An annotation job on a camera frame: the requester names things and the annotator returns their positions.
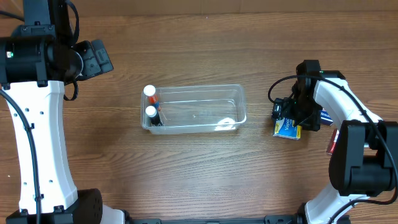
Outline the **blue yellow lozenge box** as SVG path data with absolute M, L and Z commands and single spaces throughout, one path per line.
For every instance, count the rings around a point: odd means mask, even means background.
M 292 119 L 281 119 L 274 122 L 273 136 L 287 139 L 299 140 L 301 138 L 301 126 L 294 126 Z

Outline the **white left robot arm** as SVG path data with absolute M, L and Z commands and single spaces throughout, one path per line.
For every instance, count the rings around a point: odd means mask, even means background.
M 113 69 L 100 40 L 79 41 L 70 1 L 24 1 L 23 23 L 1 39 L 1 96 L 14 125 L 19 208 L 7 223 L 129 223 L 98 189 L 78 190 L 63 128 L 65 87 Z

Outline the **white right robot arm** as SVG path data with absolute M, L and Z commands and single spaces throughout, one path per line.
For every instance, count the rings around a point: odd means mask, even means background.
M 265 223 L 350 223 L 347 212 L 359 203 L 397 192 L 397 122 L 384 121 L 350 90 L 343 74 L 323 70 L 318 60 L 296 67 L 292 93 L 272 100 L 274 135 L 298 139 L 318 131 L 326 111 L 337 133 L 332 137 L 329 184 L 294 215 L 267 215 Z

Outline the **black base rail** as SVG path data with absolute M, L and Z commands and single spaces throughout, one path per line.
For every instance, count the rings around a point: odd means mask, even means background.
M 300 215 L 267 215 L 264 218 L 222 218 L 161 220 L 158 218 L 130 219 L 133 224 L 296 224 L 306 223 Z

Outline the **white blue plaster box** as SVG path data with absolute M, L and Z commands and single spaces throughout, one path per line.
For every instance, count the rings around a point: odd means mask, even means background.
M 333 120 L 330 115 L 327 113 L 325 109 L 320 111 L 320 122 L 321 124 L 331 126 L 333 124 Z

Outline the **clear plastic container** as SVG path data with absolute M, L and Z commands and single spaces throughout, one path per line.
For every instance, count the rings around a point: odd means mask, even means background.
M 155 87 L 163 126 L 153 126 L 141 93 L 141 126 L 152 134 L 232 131 L 246 122 L 246 96 L 238 84 Z

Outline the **orange tube white cap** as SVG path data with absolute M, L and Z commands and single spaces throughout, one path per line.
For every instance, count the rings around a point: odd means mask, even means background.
M 146 85 L 143 89 L 144 94 L 146 95 L 149 103 L 156 108 L 158 111 L 161 110 L 160 103 L 158 101 L 156 88 L 154 85 Z

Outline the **black bottle white cap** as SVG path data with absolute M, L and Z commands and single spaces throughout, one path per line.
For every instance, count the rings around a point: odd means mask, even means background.
M 153 126 L 163 126 L 163 122 L 160 118 L 159 112 L 154 106 L 148 106 L 145 109 L 145 112 Z

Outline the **red white medicine box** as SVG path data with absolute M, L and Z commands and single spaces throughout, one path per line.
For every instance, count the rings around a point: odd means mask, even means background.
M 333 154 L 333 151 L 334 151 L 334 149 L 336 147 L 336 142 L 338 140 L 339 133 L 340 132 L 339 132 L 338 129 L 334 129 L 334 131 L 333 131 L 333 133 L 331 135 L 330 142 L 329 142 L 328 147 L 326 149 L 326 153 L 327 154 L 329 154 L 329 155 Z

